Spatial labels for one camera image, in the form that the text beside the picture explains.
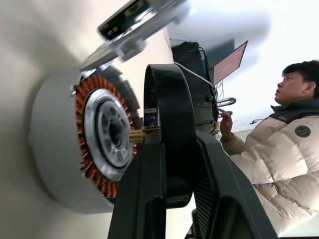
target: laptop screen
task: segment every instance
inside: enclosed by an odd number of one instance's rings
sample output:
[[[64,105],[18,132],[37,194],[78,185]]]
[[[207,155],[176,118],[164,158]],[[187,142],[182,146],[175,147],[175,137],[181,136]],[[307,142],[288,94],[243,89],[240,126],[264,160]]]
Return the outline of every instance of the laptop screen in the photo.
[[[243,55],[246,49],[248,41],[239,46],[236,50],[234,50],[229,56],[227,56],[224,60],[219,62],[213,68],[213,80],[214,85],[218,84],[220,81],[225,79],[231,73],[236,71],[240,67],[241,60],[243,59]]]

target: person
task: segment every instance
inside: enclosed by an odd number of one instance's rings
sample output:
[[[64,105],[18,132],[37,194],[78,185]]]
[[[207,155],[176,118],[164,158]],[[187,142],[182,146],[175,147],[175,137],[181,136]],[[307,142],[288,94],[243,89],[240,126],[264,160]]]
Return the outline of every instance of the person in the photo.
[[[319,61],[289,65],[274,113],[243,142],[221,110],[221,143],[253,185],[278,236],[319,213]]]

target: black mount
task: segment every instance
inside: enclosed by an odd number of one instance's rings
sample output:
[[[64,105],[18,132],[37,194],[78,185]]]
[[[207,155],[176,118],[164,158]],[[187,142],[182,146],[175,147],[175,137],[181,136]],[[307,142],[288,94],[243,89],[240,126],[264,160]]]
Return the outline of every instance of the black mount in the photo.
[[[166,209],[194,193],[198,239],[277,239],[252,185],[211,135],[196,131],[178,66],[149,65],[144,125],[160,126],[138,146],[120,182],[109,239],[164,239]]]

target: brass connector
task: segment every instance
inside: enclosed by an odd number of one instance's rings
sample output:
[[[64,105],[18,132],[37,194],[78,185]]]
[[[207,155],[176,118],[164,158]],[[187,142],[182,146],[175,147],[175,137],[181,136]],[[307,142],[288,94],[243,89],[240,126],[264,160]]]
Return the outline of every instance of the brass connector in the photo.
[[[131,130],[129,133],[130,143],[143,143],[144,137],[154,130],[160,130],[160,127],[143,127],[142,129]]]

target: metal ring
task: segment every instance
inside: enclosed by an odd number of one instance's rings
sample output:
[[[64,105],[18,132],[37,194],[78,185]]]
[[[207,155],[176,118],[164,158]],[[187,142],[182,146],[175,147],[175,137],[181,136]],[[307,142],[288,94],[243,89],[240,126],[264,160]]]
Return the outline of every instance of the metal ring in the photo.
[[[106,111],[111,108],[114,114],[108,115]],[[109,117],[106,124],[103,116]],[[96,168],[111,181],[118,182],[132,160],[133,145],[126,145],[130,129],[126,112],[112,92],[98,89],[90,95],[84,110],[84,133]],[[117,132],[111,135],[110,130]],[[118,141],[112,141],[112,137],[118,137]],[[106,139],[111,150],[105,144]]]

